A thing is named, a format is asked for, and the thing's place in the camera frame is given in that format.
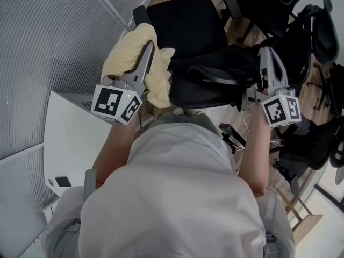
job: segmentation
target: white desk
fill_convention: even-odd
[[[44,180],[59,196],[68,187],[59,187],[55,178],[67,176],[72,186],[84,185],[85,171],[92,168],[111,128],[110,123],[78,104],[87,101],[92,101],[92,95],[53,91],[50,95],[44,132]],[[142,126],[152,119],[151,114],[143,117]]]

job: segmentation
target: white wall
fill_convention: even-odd
[[[337,31],[340,46],[336,63],[344,65],[344,0],[331,0],[331,2],[333,5],[331,16]],[[304,6],[308,4],[318,5],[322,8],[324,7],[323,0],[301,0],[294,7],[294,13],[297,14],[301,12]]]
[[[344,195],[344,182],[335,185],[336,169],[329,164],[318,182],[333,197],[340,199]],[[344,251],[344,213],[337,209],[317,190],[313,190],[306,201],[313,214],[324,215],[314,229],[296,247],[296,258],[339,258]],[[301,210],[301,217],[306,216]]]

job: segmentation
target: yellow towel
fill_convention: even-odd
[[[147,98],[155,107],[166,108],[171,105],[168,97],[170,91],[168,79],[171,73],[167,71],[167,67],[175,50],[172,48],[159,50],[154,27],[147,23],[142,23],[134,31],[128,32],[114,46],[104,63],[102,78],[106,75],[122,76],[125,71],[131,70],[143,46],[149,40],[154,42],[155,50],[150,72],[145,78],[145,85],[150,90]]]

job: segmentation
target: white shirt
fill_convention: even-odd
[[[66,190],[43,248],[81,213],[82,258],[263,257],[257,201],[231,161],[227,144],[203,127],[153,127],[135,141],[128,164],[83,205],[82,187]]]

